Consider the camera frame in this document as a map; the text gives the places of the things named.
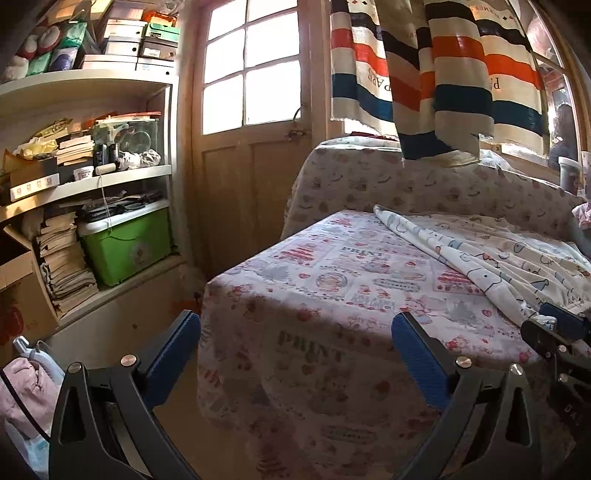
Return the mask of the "white Hello Kitty pants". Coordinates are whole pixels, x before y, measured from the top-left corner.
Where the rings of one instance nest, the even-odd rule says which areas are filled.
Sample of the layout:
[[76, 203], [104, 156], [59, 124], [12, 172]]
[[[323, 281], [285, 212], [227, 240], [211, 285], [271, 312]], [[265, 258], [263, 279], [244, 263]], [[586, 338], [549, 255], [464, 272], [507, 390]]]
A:
[[374, 213], [394, 234], [464, 274], [517, 326], [544, 322], [544, 303], [590, 311], [590, 261], [570, 243], [488, 216], [405, 216], [381, 205]]

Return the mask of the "pink bag on floor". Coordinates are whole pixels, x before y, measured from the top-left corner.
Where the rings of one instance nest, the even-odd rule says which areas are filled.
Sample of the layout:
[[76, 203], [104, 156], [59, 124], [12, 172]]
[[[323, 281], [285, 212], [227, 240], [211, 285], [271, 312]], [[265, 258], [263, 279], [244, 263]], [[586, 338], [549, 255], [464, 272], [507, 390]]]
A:
[[49, 477], [49, 437], [65, 373], [44, 342], [12, 340], [16, 357], [1, 369], [1, 440], [35, 479]]

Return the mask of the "folded pink garment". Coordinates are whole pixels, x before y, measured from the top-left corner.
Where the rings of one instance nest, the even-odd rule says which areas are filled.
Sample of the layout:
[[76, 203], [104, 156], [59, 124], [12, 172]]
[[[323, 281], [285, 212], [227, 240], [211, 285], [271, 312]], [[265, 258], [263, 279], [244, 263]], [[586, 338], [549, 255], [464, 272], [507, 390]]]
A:
[[572, 210], [572, 215], [581, 230], [591, 228], [591, 204], [589, 202], [576, 206]]

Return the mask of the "stack of papers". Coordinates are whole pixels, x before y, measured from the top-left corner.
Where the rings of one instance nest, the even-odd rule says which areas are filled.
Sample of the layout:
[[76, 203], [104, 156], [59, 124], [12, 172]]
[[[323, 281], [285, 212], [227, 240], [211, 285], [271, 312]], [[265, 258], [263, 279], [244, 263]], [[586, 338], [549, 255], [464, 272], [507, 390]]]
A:
[[33, 240], [42, 281], [58, 318], [98, 293], [98, 284], [79, 241], [76, 213], [42, 221]]

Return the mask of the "grey lidded jar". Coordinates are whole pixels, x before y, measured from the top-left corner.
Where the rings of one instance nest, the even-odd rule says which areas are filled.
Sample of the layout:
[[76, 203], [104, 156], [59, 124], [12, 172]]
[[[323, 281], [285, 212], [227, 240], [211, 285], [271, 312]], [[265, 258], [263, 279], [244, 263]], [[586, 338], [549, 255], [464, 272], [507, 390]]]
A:
[[573, 195], [577, 195], [581, 174], [580, 164], [573, 159], [563, 156], [558, 157], [558, 164], [560, 169], [560, 187]]

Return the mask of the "white shelf unit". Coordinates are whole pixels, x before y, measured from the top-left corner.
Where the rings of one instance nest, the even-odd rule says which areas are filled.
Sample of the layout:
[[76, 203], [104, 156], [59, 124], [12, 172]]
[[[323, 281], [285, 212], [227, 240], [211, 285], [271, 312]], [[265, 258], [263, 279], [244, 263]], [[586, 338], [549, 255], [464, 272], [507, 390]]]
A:
[[[178, 81], [70, 70], [1, 87], [1, 357], [12, 340], [64, 353], [110, 354], [170, 322], [181, 300], [187, 236], [176, 159]], [[33, 246], [46, 218], [80, 223], [169, 202], [171, 254], [58, 318]]]

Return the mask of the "green storage bin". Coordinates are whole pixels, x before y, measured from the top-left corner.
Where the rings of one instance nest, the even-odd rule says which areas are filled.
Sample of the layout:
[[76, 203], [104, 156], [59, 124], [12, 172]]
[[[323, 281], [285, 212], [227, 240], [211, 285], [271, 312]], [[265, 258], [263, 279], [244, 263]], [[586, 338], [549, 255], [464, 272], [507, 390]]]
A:
[[78, 235], [100, 282], [116, 286], [171, 254], [169, 202], [94, 222], [80, 223]]

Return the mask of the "pink print bed sheet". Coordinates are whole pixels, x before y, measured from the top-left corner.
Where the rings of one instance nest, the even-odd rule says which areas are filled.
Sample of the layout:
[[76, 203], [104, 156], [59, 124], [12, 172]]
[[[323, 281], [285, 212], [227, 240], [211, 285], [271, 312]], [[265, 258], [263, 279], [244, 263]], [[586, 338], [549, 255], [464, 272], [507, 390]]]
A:
[[574, 441], [546, 401], [545, 361], [506, 314], [508, 301], [426, 245], [442, 235], [482, 258], [520, 261], [559, 305], [590, 304], [590, 263], [567, 243], [483, 216], [341, 211], [207, 284], [197, 398], [212, 424], [245, 439], [261, 479], [389, 479], [429, 435], [429, 406], [394, 347], [412, 314], [479, 367], [521, 364], [539, 418], [542, 467]]

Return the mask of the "baby bear patterned headboard cover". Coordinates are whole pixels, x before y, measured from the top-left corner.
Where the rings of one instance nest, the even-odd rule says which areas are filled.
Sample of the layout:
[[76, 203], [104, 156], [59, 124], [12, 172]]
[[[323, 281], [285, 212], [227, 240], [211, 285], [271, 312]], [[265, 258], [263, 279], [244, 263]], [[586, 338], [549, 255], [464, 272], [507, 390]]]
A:
[[304, 161], [284, 213], [283, 237], [342, 210], [380, 204], [405, 215], [449, 213], [504, 218], [564, 239], [582, 198], [515, 169], [484, 150], [478, 163], [445, 166], [404, 159], [398, 144], [363, 136], [322, 142]]

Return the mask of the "striped hanging curtain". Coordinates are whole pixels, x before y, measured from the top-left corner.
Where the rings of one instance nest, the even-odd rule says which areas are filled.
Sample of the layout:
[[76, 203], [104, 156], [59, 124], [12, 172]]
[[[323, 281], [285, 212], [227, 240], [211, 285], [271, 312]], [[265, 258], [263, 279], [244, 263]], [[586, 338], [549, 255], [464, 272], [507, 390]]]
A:
[[332, 1], [332, 118], [397, 136], [405, 159], [549, 150], [543, 82], [506, 1]]

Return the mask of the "wooden door with window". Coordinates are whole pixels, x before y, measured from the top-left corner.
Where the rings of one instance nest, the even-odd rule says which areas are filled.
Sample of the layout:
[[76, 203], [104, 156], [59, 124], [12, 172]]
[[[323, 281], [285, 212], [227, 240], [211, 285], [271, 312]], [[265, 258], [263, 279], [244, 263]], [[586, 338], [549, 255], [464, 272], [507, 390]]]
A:
[[329, 136], [324, 1], [190, 1], [178, 158], [193, 262], [212, 278], [280, 239], [291, 188]]

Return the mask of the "stacked shoe boxes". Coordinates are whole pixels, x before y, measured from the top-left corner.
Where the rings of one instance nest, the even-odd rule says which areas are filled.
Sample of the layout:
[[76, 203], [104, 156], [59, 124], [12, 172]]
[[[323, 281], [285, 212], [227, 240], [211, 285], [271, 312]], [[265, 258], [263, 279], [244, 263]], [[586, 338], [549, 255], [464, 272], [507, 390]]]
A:
[[172, 1], [111, 1], [101, 13], [93, 14], [92, 30], [81, 47], [80, 67], [174, 75], [179, 8]]

